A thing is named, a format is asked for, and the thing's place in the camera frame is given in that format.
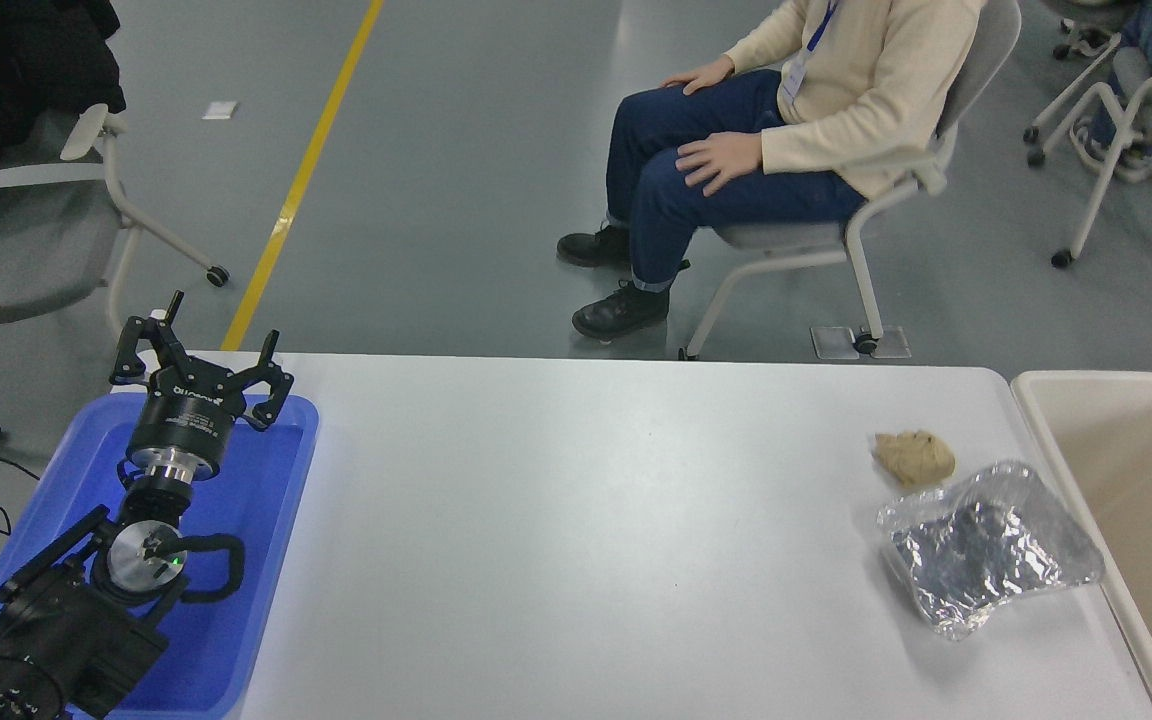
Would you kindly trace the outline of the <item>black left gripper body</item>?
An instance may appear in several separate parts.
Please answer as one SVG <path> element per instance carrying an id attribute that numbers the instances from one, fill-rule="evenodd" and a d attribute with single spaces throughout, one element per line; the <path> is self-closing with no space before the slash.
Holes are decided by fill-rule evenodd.
<path id="1" fill-rule="evenodd" d="M 195 458 L 198 468 L 219 469 L 234 424 L 243 414 L 243 392 L 223 392 L 215 382 L 184 386 L 177 370 L 147 378 L 146 406 L 132 430 L 126 457 L 134 465 L 166 464 L 172 454 Z"/>

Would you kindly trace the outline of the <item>person's left hand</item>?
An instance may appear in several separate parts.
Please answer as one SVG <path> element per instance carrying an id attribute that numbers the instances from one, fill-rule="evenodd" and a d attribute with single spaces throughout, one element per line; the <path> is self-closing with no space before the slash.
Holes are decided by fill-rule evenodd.
<path id="1" fill-rule="evenodd" d="M 713 132 L 679 147 L 675 168 L 689 188 L 713 197 L 735 179 L 761 168 L 760 132 Z"/>

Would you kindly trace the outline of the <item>person's right hand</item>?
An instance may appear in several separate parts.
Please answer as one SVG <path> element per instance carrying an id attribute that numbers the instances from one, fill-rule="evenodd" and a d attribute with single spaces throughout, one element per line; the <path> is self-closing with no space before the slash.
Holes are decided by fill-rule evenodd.
<path id="1" fill-rule="evenodd" d="M 682 70 L 667 77 L 658 88 L 681 88 L 682 94 L 690 96 L 703 90 L 713 88 L 732 77 L 735 73 L 735 63 L 732 56 L 721 54 L 717 59 L 708 61 L 689 70 Z"/>

